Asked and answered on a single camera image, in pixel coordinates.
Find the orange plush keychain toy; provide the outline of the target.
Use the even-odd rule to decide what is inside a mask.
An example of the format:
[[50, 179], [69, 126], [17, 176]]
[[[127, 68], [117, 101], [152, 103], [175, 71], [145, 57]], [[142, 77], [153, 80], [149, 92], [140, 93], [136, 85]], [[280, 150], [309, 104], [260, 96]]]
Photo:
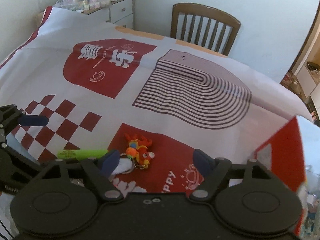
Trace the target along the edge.
[[155, 158], [155, 154], [150, 151], [153, 141], [137, 134], [129, 135], [125, 133], [124, 137], [127, 141], [125, 155], [131, 159], [136, 168], [147, 169]]

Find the green highlighter pen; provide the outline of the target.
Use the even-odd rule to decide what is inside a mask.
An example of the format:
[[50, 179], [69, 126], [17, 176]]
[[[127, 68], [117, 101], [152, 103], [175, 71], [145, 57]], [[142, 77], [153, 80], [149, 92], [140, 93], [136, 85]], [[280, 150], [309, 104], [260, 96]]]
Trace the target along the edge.
[[58, 159], [84, 160], [90, 157], [101, 158], [108, 153], [108, 150], [62, 150], [57, 153]]

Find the red white cardboard box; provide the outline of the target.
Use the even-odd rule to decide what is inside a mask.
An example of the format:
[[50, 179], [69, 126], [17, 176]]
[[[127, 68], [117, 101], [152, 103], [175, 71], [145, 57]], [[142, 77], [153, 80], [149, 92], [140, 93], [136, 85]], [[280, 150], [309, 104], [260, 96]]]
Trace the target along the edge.
[[298, 194], [303, 211], [295, 233], [319, 239], [319, 122], [295, 116], [255, 150], [254, 158]]

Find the red white patterned tablecloth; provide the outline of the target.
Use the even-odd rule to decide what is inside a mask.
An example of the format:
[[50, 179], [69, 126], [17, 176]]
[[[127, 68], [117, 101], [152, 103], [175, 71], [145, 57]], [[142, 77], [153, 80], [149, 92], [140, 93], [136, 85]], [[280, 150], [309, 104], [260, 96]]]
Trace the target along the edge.
[[[303, 207], [254, 152], [295, 116], [298, 96], [207, 49], [49, 7], [40, 27], [1, 63], [1, 107], [49, 119], [18, 126], [9, 146], [42, 166], [13, 195], [18, 239], [297, 239]], [[80, 161], [62, 150], [118, 150], [124, 134], [153, 141], [147, 169], [110, 176], [120, 201], [84, 186]], [[210, 202], [195, 149], [232, 162]]]

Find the brown wooden chair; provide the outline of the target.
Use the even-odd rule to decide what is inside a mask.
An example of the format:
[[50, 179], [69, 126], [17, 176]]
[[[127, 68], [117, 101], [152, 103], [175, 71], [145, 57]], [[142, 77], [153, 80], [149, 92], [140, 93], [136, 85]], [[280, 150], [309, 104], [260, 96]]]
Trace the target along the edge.
[[172, 7], [170, 37], [227, 56], [240, 30], [240, 21], [231, 14], [197, 3]]

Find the white drawer cabinet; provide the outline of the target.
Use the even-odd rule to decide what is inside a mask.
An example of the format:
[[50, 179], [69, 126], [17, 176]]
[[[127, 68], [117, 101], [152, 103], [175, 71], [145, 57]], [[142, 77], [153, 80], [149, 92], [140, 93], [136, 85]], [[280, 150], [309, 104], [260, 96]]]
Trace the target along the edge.
[[135, 28], [135, 0], [117, 0], [108, 7], [92, 9], [83, 14], [124, 28]]

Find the white oval keychain tag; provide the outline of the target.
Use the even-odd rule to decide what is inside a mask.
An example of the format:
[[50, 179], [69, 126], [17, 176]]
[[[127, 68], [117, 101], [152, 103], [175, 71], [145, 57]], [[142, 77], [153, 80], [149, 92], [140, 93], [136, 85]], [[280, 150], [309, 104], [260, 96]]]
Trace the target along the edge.
[[118, 166], [111, 173], [111, 176], [118, 174], [129, 174], [135, 169], [135, 165], [129, 158], [120, 158]]

